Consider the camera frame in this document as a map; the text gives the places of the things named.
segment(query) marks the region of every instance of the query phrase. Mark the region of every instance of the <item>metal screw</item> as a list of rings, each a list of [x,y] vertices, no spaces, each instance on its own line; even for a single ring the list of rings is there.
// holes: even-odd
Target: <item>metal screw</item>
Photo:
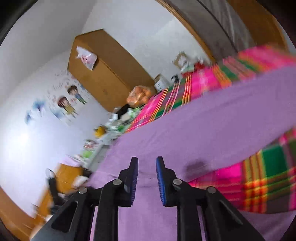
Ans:
[[[173,184],[175,184],[175,185],[181,185],[181,183],[182,183],[182,180],[180,180],[180,179],[175,179],[173,181]]]
[[[207,191],[209,192],[209,193],[215,193],[216,192],[216,188],[214,188],[214,187],[208,187],[207,188]]]
[[[87,192],[87,188],[79,188],[78,192],[80,194],[85,194]]]
[[[122,181],[120,180],[120,179],[115,179],[114,181],[113,181],[113,184],[114,185],[120,185],[122,183]]]

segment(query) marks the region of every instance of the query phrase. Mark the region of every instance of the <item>plaid blanket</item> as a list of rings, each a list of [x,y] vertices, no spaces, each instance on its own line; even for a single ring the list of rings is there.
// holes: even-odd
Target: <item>plaid blanket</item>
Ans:
[[[295,57],[268,45],[242,51],[236,57],[228,57],[212,67],[189,74],[152,97],[126,132],[146,125],[206,92],[230,87],[237,81],[248,81],[259,73],[295,62]]]
[[[254,213],[296,209],[296,128],[240,163],[189,184],[216,187],[236,208]]]

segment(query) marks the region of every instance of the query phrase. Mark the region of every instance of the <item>purple fabric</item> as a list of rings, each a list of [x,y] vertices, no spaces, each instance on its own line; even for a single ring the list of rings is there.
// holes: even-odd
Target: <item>purple fabric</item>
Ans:
[[[285,67],[207,93],[120,137],[89,181],[102,187],[138,157],[136,198],[119,211],[119,240],[176,240],[176,208],[160,201],[157,156],[185,181],[237,163],[295,124],[295,89],[296,67]],[[278,241],[296,212],[243,214],[267,241]]]

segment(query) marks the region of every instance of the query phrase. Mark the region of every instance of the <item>cartoon girl sticker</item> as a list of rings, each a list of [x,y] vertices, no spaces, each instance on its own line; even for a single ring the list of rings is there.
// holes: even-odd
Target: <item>cartoon girl sticker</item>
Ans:
[[[57,105],[61,108],[64,108],[64,110],[67,112],[67,115],[72,115],[74,118],[76,118],[74,113],[78,115],[65,96],[59,98]]]
[[[81,97],[81,95],[78,92],[77,86],[72,85],[67,90],[69,95],[75,96],[76,99],[78,99],[82,104],[86,104],[87,102]]]

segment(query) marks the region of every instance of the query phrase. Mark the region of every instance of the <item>brown cabinet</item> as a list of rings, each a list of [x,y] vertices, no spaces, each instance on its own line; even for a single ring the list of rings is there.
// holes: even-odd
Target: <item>brown cabinet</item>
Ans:
[[[98,56],[93,70],[76,59],[77,46]],[[126,98],[135,86],[154,85],[143,67],[103,29],[75,38],[68,70],[108,111],[126,104]]]

